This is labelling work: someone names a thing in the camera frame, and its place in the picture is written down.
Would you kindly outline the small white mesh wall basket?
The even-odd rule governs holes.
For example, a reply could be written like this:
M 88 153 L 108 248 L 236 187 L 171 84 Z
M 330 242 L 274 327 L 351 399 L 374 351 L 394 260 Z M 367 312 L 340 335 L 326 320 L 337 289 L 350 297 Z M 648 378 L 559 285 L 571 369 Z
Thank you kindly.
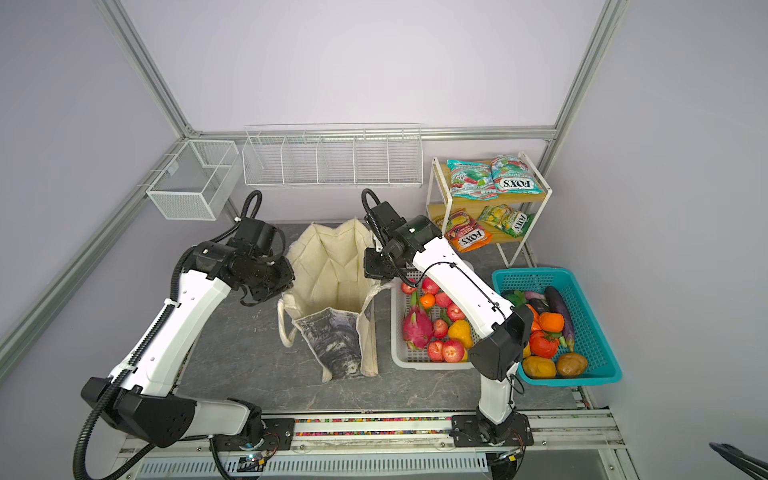
M 186 140 L 149 184 L 147 195 L 167 220 L 214 221 L 241 176 L 235 142 Z

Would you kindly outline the purple eggplant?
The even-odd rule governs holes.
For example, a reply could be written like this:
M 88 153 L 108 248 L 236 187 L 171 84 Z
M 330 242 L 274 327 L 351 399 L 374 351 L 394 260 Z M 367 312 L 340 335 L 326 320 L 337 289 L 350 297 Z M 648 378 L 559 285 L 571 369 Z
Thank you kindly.
M 549 305 L 552 313 L 560 314 L 564 319 L 564 327 L 562 335 L 568 350 L 573 353 L 575 351 L 575 327 L 569 312 L 569 309 L 565 303 L 563 296 L 553 286 L 548 286 L 544 290 L 546 301 Z

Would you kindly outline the red apple small middle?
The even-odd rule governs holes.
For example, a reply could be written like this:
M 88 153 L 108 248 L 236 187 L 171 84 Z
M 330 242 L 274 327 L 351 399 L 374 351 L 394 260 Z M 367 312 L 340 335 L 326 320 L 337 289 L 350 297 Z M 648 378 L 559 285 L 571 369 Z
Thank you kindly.
M 437 339 L 444 339 L 448 335 L 449 325 L 442 319 L 433 323 L 433 336 Z

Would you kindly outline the orange Fox's candy bag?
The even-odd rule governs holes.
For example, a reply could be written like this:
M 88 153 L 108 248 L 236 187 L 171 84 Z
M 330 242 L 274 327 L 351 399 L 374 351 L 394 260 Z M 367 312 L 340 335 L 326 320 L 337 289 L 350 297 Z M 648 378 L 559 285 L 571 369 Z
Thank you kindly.
M 480 249 L 492 240 L 492 235 L 465 209 L 456 210 L 448 216 L 443 237 L 459 253 Z

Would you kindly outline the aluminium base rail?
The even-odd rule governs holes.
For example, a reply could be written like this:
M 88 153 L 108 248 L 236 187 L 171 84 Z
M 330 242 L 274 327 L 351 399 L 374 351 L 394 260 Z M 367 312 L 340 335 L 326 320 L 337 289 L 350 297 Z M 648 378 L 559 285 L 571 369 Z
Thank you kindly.
M 129 469 L 129 479 L 215 479 L 218 467 L 234 478 L 320 479 L 425 474 L 479 474 L 534 465 L 545 452 L 590 451 L 600 476 L 638 474 L 608 410 L 525 412 L 511 436 L 483 443 L 470 412 L 269 415 L 262 445 L 239 450 L 220 440 L 182 441 L 150 452 Z

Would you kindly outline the red tomato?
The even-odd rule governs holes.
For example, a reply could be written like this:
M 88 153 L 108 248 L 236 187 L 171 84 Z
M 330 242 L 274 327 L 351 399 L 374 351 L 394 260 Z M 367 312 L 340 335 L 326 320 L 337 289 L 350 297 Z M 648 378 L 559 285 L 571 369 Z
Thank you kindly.
M 529 349 L 532 356 L 552 359 L 557 354 L 559 348 L 559 340 L 552 337 L 548 332 L 537 330 L 530 336 Z

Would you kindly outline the cream canvas grocery bag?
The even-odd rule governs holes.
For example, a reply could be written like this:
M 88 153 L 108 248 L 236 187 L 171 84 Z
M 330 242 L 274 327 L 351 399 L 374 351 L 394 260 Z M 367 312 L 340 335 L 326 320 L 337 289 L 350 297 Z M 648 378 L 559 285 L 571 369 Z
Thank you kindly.
M 322 368 L 322 381 L 375 377 L 375 296 L 391 285 L 364 275 L 373 235 L 358 219 L 336 227 L 311 224 L 288 248 L 293 285 L 278 301 L 278 331 L 290 348 L 298 337 Z

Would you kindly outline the teal Fox's candy bag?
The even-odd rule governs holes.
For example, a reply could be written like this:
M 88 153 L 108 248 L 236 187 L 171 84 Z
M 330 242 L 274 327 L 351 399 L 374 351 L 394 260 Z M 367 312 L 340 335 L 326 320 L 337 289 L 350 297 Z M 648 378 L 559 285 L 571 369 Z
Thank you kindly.
M 502 156 L 491 162 L 496 190 L 501 194 L 538 195 L 542 192 L 527 164 L 518 157 Z

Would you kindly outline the yellow pear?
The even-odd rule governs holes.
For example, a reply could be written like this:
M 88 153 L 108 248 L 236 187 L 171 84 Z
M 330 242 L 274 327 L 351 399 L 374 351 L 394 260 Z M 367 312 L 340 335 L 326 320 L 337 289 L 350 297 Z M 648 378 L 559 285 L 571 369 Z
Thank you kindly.
M 448 329 L 448 337 L 451 340 L 458 341 L 465 350 L 469 350 L 474 346 L 471 325 L 465 319 L 452 323 Z

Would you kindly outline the pink dragon fruit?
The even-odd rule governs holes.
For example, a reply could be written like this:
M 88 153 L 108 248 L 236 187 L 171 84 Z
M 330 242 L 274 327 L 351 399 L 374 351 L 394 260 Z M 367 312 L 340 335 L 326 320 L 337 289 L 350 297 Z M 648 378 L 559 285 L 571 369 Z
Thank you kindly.
M 419 302 L 414 291 L 409 299 L 409 311 L 403 319 L 402 335 L 410 350 L 425 349 L 433 337 L 433 323 Z

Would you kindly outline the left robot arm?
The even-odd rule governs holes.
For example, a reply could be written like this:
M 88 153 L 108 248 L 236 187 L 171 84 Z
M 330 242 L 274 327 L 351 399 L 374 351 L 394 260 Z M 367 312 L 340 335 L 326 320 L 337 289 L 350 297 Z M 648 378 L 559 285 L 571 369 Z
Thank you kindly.
M 287 291 L 295 278 L 284 249 L 273 242 L 284 232 L 260 219 L 261 191 L 244 201 L 234 225 L 188 248 L 174 266 L 170 292 L 140 341 L 106 377 L 90 378 L 81 390 L 91 411 L 78 435 L 73 475 L 89 478 L 88 446 L 97 421 L 145 441 L 110 478 L 125 475 L 155 448 L 205 438 L 211 450 L 224 443 L 245 451 L 261 447 L 269 431 L 260 407 L 239 400 L 202 400 L 174 394 L 185 358 L 203 327 L 233 291 L 254 307 Z

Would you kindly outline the green bell pepper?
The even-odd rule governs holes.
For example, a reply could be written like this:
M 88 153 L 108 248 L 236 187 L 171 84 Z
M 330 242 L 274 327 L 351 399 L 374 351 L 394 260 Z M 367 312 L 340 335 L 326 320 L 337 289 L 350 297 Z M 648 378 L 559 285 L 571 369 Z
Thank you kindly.
M 502 297 L 508 300 L 514 308 L 528 303 L 525 293 L 520 290 L 508 290 L 502 293 Z

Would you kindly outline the teal plastic vegetable basket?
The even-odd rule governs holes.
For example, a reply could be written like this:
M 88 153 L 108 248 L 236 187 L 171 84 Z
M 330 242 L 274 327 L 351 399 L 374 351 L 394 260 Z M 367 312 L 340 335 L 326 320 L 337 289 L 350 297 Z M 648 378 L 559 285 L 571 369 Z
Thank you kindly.
M 547 387 L 598 386 L 616 383 L 622 371 L 603 334 L 576 277 L 562 268 L 513 268 L 492 274 L 493 287 L 498 293 L 532 291 L 544 294 L 547 287 L 555 288 L 562 297 L 574 330 L 574 352 L 586 358 L 585 372 L 575 378 L 534 379 L 520 366 L 518 375 L 530 385 Z

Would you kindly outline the brown potato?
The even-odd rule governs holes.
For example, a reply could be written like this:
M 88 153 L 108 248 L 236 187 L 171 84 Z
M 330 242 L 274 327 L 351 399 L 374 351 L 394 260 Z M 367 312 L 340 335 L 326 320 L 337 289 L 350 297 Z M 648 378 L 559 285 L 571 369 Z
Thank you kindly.
M 588 367 L 587 358 L 574 352 L 562 354 L 556 362 L 556 372 L 559 378 L 579 377 L 586 372 Z

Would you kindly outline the pink green candy bag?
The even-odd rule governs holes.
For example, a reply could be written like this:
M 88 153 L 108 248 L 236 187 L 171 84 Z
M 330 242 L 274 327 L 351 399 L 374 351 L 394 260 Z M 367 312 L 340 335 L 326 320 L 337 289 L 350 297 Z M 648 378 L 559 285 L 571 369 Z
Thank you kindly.
M 486 201 L 498 196 L 488 164 L 450 159 L 446 165 L 450 172 L 450 193 L 453 197 Z

